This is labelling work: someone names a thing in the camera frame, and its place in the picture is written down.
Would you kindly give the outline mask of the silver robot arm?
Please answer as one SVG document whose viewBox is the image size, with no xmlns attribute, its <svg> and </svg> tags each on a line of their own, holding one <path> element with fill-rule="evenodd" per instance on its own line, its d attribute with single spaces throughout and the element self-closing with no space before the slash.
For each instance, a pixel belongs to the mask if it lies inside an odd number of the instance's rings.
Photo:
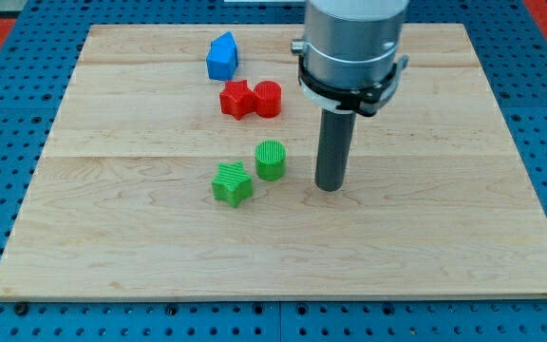
<svg viewBox="0 0 547 342">
<path fill-rule="evenodd" d="M 335 114 L 374 116 L 395 94 L 409 57 L 396 55 L 408 0 L 310 0 L 292 42 L 303 94 Z"/>
</svg>

